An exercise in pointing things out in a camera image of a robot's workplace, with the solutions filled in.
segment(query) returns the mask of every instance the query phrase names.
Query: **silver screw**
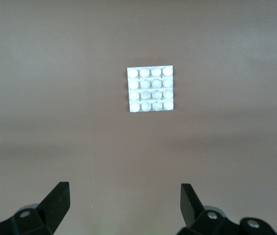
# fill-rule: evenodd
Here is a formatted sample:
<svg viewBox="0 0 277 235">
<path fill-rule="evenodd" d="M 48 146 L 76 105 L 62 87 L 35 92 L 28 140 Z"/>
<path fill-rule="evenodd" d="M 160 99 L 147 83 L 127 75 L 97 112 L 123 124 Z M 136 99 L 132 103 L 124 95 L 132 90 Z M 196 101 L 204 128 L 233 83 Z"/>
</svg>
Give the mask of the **silver screw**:
<svg viewBox="0 0 277 235">
<path fill-rule="evenodd" d="M 212 212 L 212 211 L 209 211 L 207 215 L 210 219 L 217 219 L 218 218 L 217 214 L 215 212 Z"/>
<path fill-rule="evenodd" d="M 251 226 L 252 228 L 255 228 L 255 229 L 258 229 L 260 227 L 259 224 L 255 220 L 252 220 L 252 219 L 249 219 L 247 221 L 247 223 L 249 226 Z"/>
<path fill-rule="evenodd" d="M 24 218 L 24 217 L 27 217 L 29 216 L 30 212 L 29 211 L 25 211 L 23 213 L 20 214 L 20 218 Z"/>
</svg>

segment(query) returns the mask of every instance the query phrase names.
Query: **square white block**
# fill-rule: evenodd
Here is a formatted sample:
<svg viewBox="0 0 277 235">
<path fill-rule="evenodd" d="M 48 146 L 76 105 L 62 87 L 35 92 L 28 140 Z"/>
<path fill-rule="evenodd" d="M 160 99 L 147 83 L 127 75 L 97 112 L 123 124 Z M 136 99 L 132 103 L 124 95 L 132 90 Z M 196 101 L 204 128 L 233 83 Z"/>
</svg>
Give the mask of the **square white block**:
<svg viewBox="0 0 277 235">
<path fill-rule="evenodd" d="M 127 68 L 130 112 L 173 110 L 173 66 Z"/>
</svg>

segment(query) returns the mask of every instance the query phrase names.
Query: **brown surface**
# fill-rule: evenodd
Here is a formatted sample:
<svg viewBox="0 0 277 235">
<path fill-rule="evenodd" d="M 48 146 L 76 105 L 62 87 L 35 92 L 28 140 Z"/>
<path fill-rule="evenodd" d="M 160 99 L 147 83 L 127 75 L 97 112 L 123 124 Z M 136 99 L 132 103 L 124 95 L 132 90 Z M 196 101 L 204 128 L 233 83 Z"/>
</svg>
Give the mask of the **brown surface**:
<svg viewBox="0 0 277 235">
<path fill-rule="evenodd" d="M 167 64 L 175 110 L 130 113 Z M 181 183 L 277 231 L 277 1 L 0 2 L 0 221 L 59 181 L 57 235 L 175 235 Z"/>
</svg>

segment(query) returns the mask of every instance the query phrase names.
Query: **black bracket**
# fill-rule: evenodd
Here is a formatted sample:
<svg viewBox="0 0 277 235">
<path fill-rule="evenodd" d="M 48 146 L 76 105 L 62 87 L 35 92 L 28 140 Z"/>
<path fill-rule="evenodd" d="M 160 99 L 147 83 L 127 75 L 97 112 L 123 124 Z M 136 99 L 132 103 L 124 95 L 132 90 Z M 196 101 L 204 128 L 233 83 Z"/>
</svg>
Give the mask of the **black bracket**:
<svg viewBox="0 0 277 235">
<path fill-rule="evenodd" d="M 181 185 L 181 212 L 186 224 L 177 235 L 277 235 L 257 218 L 243 218 L 239 225 L 220 213 L 205 210 L 190 184 Z"/>
<path fill-rule="evenodd" d="M 0 235 L 52 235 L 70 208 L 68 182 L 60 182 L 34 209 L 16 212 L 0 223 Z"/>
</svg>

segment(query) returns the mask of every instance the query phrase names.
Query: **white lego brick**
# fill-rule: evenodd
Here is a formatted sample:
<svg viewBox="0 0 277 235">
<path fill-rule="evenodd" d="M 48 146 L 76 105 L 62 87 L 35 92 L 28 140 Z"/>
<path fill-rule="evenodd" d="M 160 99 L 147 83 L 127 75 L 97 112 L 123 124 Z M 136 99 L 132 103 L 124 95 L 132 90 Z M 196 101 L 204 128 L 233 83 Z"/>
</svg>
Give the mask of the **white lego brick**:
<svg viewBox="0 0 277 235">
<path fill-rule="evenodd" d="M 173 110 L 173 66 L 127 68 L 130 112 Z"/>
</svg>

